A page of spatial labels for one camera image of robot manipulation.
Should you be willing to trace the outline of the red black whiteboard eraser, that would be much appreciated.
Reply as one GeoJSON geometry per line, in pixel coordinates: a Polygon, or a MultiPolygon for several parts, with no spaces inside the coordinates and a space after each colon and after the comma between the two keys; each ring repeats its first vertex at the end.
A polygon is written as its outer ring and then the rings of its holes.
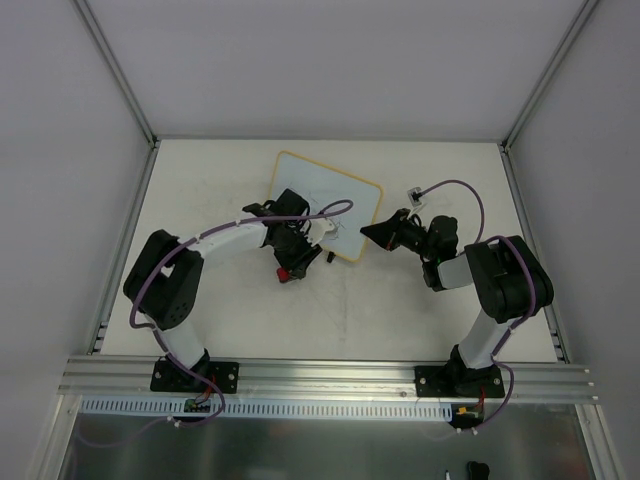
{"type": "Polygon", "coordinates": [[[277,275],[277,278],[278,278],[279,282],[282,283],[282,284],[286,284],[291,280],[290,273],[286,269],[284,269],[282,267],[279,267],[276,270],[276,275],[277,275]]]}

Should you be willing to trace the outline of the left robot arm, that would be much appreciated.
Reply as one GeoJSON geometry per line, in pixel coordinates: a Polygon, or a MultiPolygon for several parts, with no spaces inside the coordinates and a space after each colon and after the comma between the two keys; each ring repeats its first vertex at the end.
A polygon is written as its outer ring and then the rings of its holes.
{"type": "Polygon", "coordinates": [[[155,392],[204,393],[217,387],[231,393],[237,382],[232,364],[211,360],[188,317],[206,265],[234,255],[270,247],[285,284],[301,280],[318,257],[324,235],[333,223],[313,215],[306,200],[290,189],[276,200],[253,203],[243,217],[182,240],[165,230],[150,235],[128,274],[124,295],[131,301],[130,324],[145,318],[164,357],[154,366],[150,388],[155,392]]]}

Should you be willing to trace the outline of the yellow framed whiteboard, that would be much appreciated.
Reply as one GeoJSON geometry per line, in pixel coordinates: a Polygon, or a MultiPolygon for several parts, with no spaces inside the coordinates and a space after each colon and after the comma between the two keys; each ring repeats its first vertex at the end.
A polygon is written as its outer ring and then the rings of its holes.
{"type": "Polygon", "coordinates": [[[332,166],[281,151],[269,187],[276,199],[285,189],[303,197],[312,213],[337,200],[350,200],[353,207],[332,219],[335,229],[320,243],[323,249],[355,263],[362,257],[365,237],[360,229],[374,223],[383,198],[380,185],[332,166]]]}

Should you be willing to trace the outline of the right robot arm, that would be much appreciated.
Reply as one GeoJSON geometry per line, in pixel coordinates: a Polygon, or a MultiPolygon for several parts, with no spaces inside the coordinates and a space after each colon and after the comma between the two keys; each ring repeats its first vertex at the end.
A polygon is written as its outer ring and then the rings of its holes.
{"type": "Polygon", "coordinates": [[[404,247],[422,262],[423,278],[435,292],[473,286],[480,311],[466,337],[439,368],[414,368],[420,398],[505,396],[497,356],[518,328],[554,298],[552,282],[520,236],[496,236],[459,253],[458,222],[436,216],[425,227],[407,209],[360,233],[386,251],[404,247]]]}

